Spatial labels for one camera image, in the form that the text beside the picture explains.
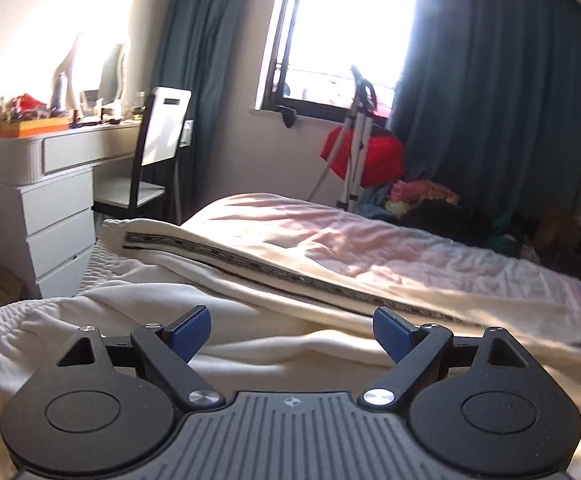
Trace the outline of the pile of colourful clothes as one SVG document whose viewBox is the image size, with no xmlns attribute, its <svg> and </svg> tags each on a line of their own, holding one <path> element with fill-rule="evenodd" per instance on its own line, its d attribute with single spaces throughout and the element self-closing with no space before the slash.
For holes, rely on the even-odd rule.
<svg viewBox="0 0 581 480">
<path fill-rule="evenodd" d="M 520 214 L 491 219 L 450 188 L 430 180 L 395 180 L 368 188 L 354 211 L 368 219 L 426 231 L 503 256 L 540 261 L 531 243 L 535 222 Z"/>
</svg>

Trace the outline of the pink bed blanket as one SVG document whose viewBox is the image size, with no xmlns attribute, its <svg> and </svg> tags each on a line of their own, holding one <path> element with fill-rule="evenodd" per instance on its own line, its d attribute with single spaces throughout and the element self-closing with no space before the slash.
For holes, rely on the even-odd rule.
<svg viewBox="0 0 581 480">
<path fill-rule="evenodd" d="M 490 249 L 269 193 L 216 200 L 183 229 L 405 304 L 581 344 L 581 281 Z"/>
</svg>

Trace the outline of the red bag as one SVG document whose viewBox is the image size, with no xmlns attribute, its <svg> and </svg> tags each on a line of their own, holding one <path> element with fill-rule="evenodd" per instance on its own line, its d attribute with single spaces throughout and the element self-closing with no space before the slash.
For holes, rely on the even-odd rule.
<svg viewBox="0 0 581 480">
<path fill-rule="evenodd" d="M 321 157 L 326 167 L 317 178 L 316 186 L 327 175 L 329 170 L 340 179 L 345 179 L 351 153 L 352 130 L 345 130 L 338 125 L 330 130 L 322 147 Z M 369 137 L 364 169 L 361 178 L 362 188 L 369 188 L 379 184 L 386 184 L 405 176 L 404 145 L 390 131 L 382 128 L 373 128 Z"/>
</svg>

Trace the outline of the white dresser desk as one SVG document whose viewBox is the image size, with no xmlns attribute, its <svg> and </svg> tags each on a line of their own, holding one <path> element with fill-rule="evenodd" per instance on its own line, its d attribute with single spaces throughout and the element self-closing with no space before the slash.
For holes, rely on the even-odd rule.
<svg viewBox="0 0 581 480">
<path fill-rule="evenodd" d="M 0 266 L 25 298 L 70 297 L 95 242 L 93 168 L 130 158 L 138 122 L 0 138 Z"/>
</svg>

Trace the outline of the white tripod stand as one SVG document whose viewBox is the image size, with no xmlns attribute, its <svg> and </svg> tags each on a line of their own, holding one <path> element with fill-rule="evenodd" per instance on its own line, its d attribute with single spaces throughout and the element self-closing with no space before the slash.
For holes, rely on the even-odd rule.
<svg viewBox="0 0 581 480">
<path fill-rule="evenodd" d="M 336 203 L 337 208 L 345 211 L 353 211 L 356 202 L 359 200 L 366 154 L 369 140 L 371 140 L 371 129 L 373 129 L 377 108 L 377 96 L 374 86 L 362 76 L 360 70 L 355 66 L 351 67 L 351 73 L 355 81 L 353 102 L 339 129 L 335 142 L 333 142 L 333 148 L 327 156 L 326 168 L 319 174 L 310 193 L 307 194 L 307 200 L 311 202 L 317 191 L 319 191 L 327 172 L 333 168 L 333 163 L 341 152 L 341 148 L 343 148 L 347 133 L 351 131 L 352 136 L 347 165 L 345 165 L 343 187 Z"/>
</svg>

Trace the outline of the white black chair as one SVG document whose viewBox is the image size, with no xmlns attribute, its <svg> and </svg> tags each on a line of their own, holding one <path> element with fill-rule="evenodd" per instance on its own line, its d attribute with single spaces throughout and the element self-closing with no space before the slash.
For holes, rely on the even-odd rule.
<svg viewBox="0 0 581 480">
<path fill-rule="evenodd" d="M 192 92 L 155 87 L 146 99 L 130 177 L 114 177 L 94 185 L 93 211 L 114 219 L 138 218 L 142 212 L 164 210 L 168 184 L 143 180 L 149 166 L 166 162 L 173 174 Z"/>
</svg>

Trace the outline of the orange box on desk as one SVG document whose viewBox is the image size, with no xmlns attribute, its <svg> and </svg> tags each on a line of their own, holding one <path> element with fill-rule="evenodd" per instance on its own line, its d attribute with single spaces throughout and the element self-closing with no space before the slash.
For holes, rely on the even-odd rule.
<svg viewBox="0 0 581 480">
<path fill-rule="evenodd" d="M 20 139 L 27 136 L 66 131 L 71 123 L 72 119 L 68 116 L 22 120 L 21 122 L 3 122 L 0 125 L 0 138 Z"/>
</svg>

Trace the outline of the teal right curtain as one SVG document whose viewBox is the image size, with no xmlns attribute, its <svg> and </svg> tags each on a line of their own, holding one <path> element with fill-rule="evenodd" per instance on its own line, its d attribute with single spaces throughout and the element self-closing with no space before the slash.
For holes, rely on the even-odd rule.
<svg viewBox="0 0 581 480">
<path fill-rule="evenodd" d="M 492 219 L 581 212 L 581 6 L 416 0 L 389 128 L 406 173 Z"/>
</svg>

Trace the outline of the teal curtain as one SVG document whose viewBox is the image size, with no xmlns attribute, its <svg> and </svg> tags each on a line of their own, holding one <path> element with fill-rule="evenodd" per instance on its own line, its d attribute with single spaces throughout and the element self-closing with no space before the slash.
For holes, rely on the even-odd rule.
<svg viewBox="0 0 581 480">
<path fill-rule="evenodd" d="M 192 92 L 187 119 L 192 145 L 178 158 L 184 217 L 202 206 L 214 130 L 220 115 L 232 45 L 245 0 L 170 0 L 152 83 Z"/>
<path fill-rule="evenodd" d="M 581 6 L 416 0 L 389 128 L 406 173 L 492 219 L 581 212 Z"/>
</svg>

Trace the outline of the teal left curtain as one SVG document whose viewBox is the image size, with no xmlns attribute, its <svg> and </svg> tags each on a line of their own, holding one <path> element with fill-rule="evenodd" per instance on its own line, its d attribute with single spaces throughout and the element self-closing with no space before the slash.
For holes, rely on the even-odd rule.
<svg viewBox="0 0 581 480">
<path fill-rule="evenodd" d="M 187 119 L 192 145 L 178 158 L 184 217 L 202 206 L 214 130 L 220 115 L 232 45 L 245 0 L 170 0 L 152 83 L 192 92 Z"/>
</svg>

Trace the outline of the dark framed window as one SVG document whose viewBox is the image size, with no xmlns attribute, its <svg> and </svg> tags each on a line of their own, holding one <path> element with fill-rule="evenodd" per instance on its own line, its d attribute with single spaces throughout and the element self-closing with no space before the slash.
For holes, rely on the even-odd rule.
<svg viewBox="0 0 581 480">
<path fill-rule="evenodd" d="M 257 102 L 342 122 L 367 79 L 386 122 L 409 50 L 416 0 L 275 0 Z"/>
</svg>

